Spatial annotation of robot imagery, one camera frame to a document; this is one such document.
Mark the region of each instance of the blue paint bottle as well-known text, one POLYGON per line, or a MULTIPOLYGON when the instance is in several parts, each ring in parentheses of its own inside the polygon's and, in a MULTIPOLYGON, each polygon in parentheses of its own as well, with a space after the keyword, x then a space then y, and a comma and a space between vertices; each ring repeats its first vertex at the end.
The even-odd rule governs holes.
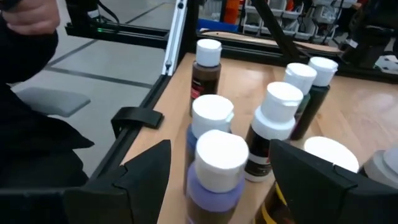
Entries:
POLYGON ((192 123, 187 128, 183 192, 187 189, 187 170, 195 160, 198 138, 207 131, 217 129, 231 132, 234 116, 232 102, 220 95, 199 96, 192 103, 192 123))

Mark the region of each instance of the black clip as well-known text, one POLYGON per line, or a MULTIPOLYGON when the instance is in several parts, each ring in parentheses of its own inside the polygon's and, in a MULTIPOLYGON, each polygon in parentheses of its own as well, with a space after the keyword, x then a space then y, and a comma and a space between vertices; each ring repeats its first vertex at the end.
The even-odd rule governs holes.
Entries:
POLYGON ((143 125, 147 128, 159 129, 163 121, 163 114, 149 108, 123 107, 112 118, 114 135, 119 136, 122 128, 127 125, 143 125))

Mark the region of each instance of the acrylic paint bottle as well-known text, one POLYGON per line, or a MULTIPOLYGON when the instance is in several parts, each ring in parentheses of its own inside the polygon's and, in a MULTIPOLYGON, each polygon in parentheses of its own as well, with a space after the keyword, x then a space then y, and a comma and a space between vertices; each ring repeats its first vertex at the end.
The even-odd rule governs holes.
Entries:
POLYGON ((187 189, 187 170, 195 160, 195 147, 198 138, 212 129, 230 133, 231 120, 234 117, 233 110, 232 102, 220 95, 203 95, 193 101, 192 123, 187 129, 185 147, 184 193, 187 189))
POLYGON ((240 136, 211 130, 201 135, 187 175, 187 221, 227 224, 244 189, 248 145, 240 136))
POLYGON ((273 82, 267 86, 267 96, 255 112, 246 136, 249 160, 245 166, 245 178, 262 182, 272 170, 269 161, 271 139, 286 140, 295 126, 294 114, 303 100, 303 93, 285 82, 273 82))
POLYGON ((297 87, 304 95, 303 101, 298 106, 294 118, 297 122, 303 115, 304 109, 311 96, 309 94, 313 81, 317 76, 317 71, 308 65, 302 63, 290 63, 286 66, 284 82, 297 87))
POLYGON ((317 71, 317 77, 310 89, 311 98, 290 136, 290 139, 294 141, 304 137, 330 90, 329 84, 338 68, 335 61, 323 57, 312 57, 308 65, 317 71))
POLYGON ((197 42, 196 59, 192 65, 190 114, 192 103, 199 96, 217 94, 221 73, 221 43, 212 39, 197 42))
POLYGON ((398 147, 380 150, 364 163, 360 174, 398 189, 398 147))
MULTIPOLYGON (((344 145, 325 137, 308 138, 303 146, 304 151, 342 168, 357 172, 359 163, 355 155, 344 145)), ((290 214, 289 204, 277 183, 271 187, 264 203, 258 211, 255 224, 292 224, 295 223, 290 214)))

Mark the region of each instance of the bottle cap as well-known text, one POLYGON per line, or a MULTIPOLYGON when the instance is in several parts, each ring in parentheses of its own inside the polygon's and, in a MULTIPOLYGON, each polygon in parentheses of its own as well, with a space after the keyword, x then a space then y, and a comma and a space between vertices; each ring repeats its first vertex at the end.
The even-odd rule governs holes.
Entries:
POLYGON ((192 133, 196 138, 212 129, 229 132, 234 105, 220 95, 199 96, 192 103, 192 133))
POLYGON ((221 60, 221 42, 212 39, 200 39, 197 42, 196 61, 204 67, 215 67, 221 60))
POLYGON ((398 148, 387 150, 383 159, 386 165, 398 175, 398 148))
POLYGON ((293 117, 303 93, 285 82, 273 82, 267 86, 267 96, 261 104, 261 112, 270 121, 288 122, 293 117))
POLYGON ((200 136, 195 156, 195 172, 207 190, 225 193, 242 180, 249 157, 245 140, 237 135, 211 130, 200 136))
POLYGON ((370 179, 398 189, 398 173, 391 169, 391 165, 393 164, 388 164, 386 162, 386 158, 389 156, 393 155, 386 154, 386 151, 383 150, 376 151, 372 157, 363 164, 363 168, 370 179))
POLYGON ((251 127, 255 133, 264 139, 288 139, 295 126, 295 119, 291 118, 287 122, 275 122, 269 120, 261 113, 260 106, 254 112, 251 127))
POLYGON ((359 162, 355 155, 335 140, 321 136, 311 137, 305 141, 304 150, 351 172, 359 171, 359 162))
POLYGON ((296 86, 304 95, 311 89, 317 71, 302 63, 290 63, 285 70, 284 82, 296 86))
POLYGON ((315 86, 328 86, 338 68, 335 61, 323 57, 312 57, 308 65, 317 71, 313 81, 315 86))

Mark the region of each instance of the blue object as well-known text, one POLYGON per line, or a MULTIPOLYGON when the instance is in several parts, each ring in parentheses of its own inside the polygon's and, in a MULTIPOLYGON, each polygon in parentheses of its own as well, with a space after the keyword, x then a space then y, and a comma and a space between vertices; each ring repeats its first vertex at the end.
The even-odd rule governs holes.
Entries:
POLYGON ((195 172, 195 163, 192 163, 188 170, 188 196, 202 209, 209 212, 227 212, 233 209, 239 202, 243 194, 244 178, 239 184, 229 192, 214 193, 211 192, 199 183, 195 172))
POLYGON ((217 31, 237 32, 238 25, 228 24, 225 22, 216 22, 208 19, 198 19, 197 29, 209 29, 217 31))

